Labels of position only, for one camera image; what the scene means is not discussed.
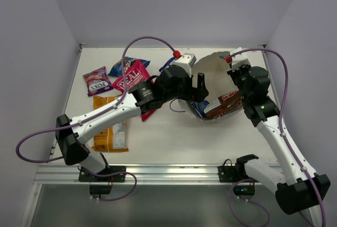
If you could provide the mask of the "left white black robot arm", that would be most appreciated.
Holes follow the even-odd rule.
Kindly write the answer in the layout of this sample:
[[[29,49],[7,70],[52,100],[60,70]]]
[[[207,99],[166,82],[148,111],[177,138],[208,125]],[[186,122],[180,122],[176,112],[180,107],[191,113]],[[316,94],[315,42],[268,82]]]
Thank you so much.
[[[160,75],[137,83],[116,100],[87,114],[73,118],[63,114],[56,119],[55,133],[63,160],[66,165],[79,164],[96,180],[104,181],[110,169],[103,156],[87,146],[91,138],[119,122],[157,110],[175,98],[202,102],[208,94],[203,73],[197,74],[194,87],[193,77],[184,68],[171,65]]]

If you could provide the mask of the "dark blue snack packet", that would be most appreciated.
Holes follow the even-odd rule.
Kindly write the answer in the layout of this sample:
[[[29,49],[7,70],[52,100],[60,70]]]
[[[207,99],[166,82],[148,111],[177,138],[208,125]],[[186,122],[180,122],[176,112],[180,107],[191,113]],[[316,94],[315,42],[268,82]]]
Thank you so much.
[[[205,118],[206,114],[204,112],[205,108],[208,106],[209,102],[204,100],[202,102],[189,101],[192,108],[194,108],[195,112],[199,117]]]

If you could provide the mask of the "pink snack packet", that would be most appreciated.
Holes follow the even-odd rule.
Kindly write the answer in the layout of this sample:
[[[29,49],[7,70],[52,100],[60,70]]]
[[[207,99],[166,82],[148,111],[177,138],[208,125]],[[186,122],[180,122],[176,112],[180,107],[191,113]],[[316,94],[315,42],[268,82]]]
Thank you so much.
[[[140,82],[144,82],[150,78],[149,73],[147,72],[146,68],[140,61],[136,61],[126,72],[126,84],[127,90],[131,87],[134,87],[136,84]],[[124,92],[124,82],[123,76],[121,75],[113,84],[113,88],[116,90]],[[148,111],[144,114],[141,114],[141,119],[145,122],[156,110]]]

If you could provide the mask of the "blue Doritos chip bag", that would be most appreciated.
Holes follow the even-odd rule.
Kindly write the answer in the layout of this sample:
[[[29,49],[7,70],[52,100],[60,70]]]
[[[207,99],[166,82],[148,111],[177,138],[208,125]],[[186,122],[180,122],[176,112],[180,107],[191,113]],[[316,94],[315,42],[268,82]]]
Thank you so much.
[[[151,61],[132,58],[132,57],[125,57],[124,62],[122,60],[118,61],[113,65],[111,70],[108,73],[110,77],[120,77],[123,71],[127,71],[136,61],[140,61],[144,67],[148,67]]]

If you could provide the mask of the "brown chocolate snack packet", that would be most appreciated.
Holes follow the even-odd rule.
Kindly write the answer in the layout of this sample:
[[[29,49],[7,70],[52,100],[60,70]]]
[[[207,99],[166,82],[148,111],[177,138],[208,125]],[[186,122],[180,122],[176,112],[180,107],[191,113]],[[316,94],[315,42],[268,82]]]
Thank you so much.
[[[243,107],[241,98],[239,91],[228,92],[209,103],[204,113],[208,119],[212,120],[229,115]]]

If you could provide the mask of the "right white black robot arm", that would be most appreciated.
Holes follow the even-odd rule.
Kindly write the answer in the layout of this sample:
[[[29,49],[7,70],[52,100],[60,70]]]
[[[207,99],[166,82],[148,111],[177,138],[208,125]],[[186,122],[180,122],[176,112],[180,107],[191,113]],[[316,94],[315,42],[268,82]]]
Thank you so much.
[[[228,75],[242,95],[244,114],[263,135],[282,170],[278,172],[249,154],[236,160],[236,178],[252,178],[263,184],[275,194],[278,205],[288,215],[319,205],[331,182],[327,175],[317,173],[286,134],[284,122],[279,120],[280,110],[268,95],[268,71],[243,65],[229,70]]]

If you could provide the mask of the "blue white snack packet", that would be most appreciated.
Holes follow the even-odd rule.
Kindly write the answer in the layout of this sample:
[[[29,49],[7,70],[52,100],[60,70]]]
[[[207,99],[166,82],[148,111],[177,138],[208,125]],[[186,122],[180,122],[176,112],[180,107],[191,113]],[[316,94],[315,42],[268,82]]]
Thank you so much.
[[[166,69],[167,67],[169,67],[174,61],[176,61],[176,57],[171,57],[170,59],[168,59],[165,64],[160,67],[160,69],[158,70],[159,72],[162,72],[164,69]]]

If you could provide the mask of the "blue checkered paper bag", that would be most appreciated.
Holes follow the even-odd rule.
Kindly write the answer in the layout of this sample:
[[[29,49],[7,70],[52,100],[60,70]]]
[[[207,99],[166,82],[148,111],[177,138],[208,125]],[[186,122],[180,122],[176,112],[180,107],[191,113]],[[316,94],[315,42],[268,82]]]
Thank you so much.
[[[213,102],[215,99],[231,91],[238,91],[239,89],[234,85],[231,77],[227,74],[230,70],[230,66],[223,58],[229,55],[230,52],[214,52],[203,58],[196,58],[196,62],[192,67],[193,76],[193,86],[197,87],[197,74],[203,73],[205,75],[205,86],[209,92],[208,96],[205,98],[209,103]],[[216,120],[227,120],[231,117],[239,114],[240,110],[237,110],[229,115],[222,116],[218,119],[208,119],[207,117],[199,117],[195,112],[194,108],[191,107],[189,101],[177,100],[179,105],[179,112],[185,113],[187,116],[199,120],[199,121],[216,121]]]

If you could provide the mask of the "orange snack packet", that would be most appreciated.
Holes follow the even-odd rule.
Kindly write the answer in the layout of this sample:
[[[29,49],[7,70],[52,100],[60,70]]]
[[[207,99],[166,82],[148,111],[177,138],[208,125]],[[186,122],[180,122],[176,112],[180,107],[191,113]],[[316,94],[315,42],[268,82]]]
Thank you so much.
[[[93,137],[92,149],[97,152],[128,152],[126,146],[126,120],[119,122]]]

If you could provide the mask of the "purple Fox's candy bag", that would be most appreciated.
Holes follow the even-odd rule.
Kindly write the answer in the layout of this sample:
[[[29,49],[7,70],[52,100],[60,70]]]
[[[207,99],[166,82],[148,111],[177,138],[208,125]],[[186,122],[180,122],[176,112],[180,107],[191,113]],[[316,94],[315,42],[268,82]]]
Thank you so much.
[[[93,96],[113,90],[112,83],[106,74],[105,66],[84,74],[83,79],[87,86],[87,96]]]

